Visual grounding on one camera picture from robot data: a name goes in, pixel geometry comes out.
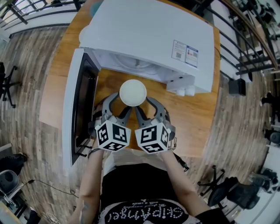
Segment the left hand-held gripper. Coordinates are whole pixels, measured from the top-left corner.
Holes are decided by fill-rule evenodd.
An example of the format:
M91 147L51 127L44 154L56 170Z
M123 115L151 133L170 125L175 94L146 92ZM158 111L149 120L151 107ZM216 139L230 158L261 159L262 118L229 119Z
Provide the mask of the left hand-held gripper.
M118 97L118 92L113 93L95 107L92 121L88 123L88 133L98 145L92 147L91 151L119 151L129 146L131 129L126 125L132 107L127 106L118 116L114 116L111 105Z

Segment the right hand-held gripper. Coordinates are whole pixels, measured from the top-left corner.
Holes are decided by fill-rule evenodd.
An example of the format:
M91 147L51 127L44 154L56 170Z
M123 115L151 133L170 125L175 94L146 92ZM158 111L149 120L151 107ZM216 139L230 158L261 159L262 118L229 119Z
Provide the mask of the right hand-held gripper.
M169 142L175 138L175 127L163 105L152 97L146 100L155 109L154 118L147 118L140 106L135 107L139 129L135 130L137 145L147 154L167 151Z

